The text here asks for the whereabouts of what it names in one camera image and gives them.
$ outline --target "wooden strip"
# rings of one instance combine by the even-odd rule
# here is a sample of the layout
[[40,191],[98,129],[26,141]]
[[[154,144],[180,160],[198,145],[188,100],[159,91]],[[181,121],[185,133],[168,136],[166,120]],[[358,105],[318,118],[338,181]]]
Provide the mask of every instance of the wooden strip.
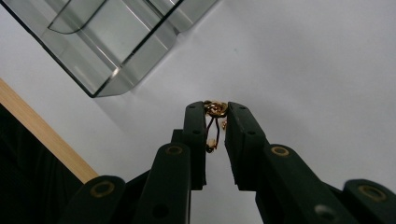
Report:
[[0,78],[0,103],[84,184],[98,176],[22,98]]

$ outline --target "clear plastic container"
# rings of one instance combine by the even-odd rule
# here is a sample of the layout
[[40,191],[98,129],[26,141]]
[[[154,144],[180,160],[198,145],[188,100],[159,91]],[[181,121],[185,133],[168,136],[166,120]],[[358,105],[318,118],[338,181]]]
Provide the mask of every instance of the clear plastic container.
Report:
[[216,0],[4,0],[91,97],[131,89]]

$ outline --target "white table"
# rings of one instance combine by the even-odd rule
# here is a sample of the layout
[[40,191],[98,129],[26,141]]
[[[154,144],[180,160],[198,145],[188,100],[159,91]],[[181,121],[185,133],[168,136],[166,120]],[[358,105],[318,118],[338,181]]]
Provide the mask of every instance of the white table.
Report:
[[[391,0],[219,0],[138,86],[91,99],[0,7],[0,77],[99,175],[147,171],[184,107],[217,99],[249,107],[323,181],[396,192],[395,21]],[[260,223],[224,147],[206,172],[191,223]]]

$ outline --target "wooden edge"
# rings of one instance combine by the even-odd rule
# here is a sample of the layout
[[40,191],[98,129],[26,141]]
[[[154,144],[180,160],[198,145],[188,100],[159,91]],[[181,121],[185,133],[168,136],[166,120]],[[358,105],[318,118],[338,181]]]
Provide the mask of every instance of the wooden edge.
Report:
[[77,152],[71,148],[22,98],[0,78],[0,104],[20,121],[59,161],[82,183],[98,176]]

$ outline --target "white surface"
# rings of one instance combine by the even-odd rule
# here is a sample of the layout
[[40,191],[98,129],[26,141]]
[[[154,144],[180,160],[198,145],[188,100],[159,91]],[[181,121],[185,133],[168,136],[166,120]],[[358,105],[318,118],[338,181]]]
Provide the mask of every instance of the white surface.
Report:
[[[391,0],[219,0],[136,88],[91,99],[0,7],[0,76],[100,175],[146,171],[184,107],[217,99],[249,107],[323,181],[396,192],[395,21]],[[260,223],[224,147],[206,170],[191,223]]]

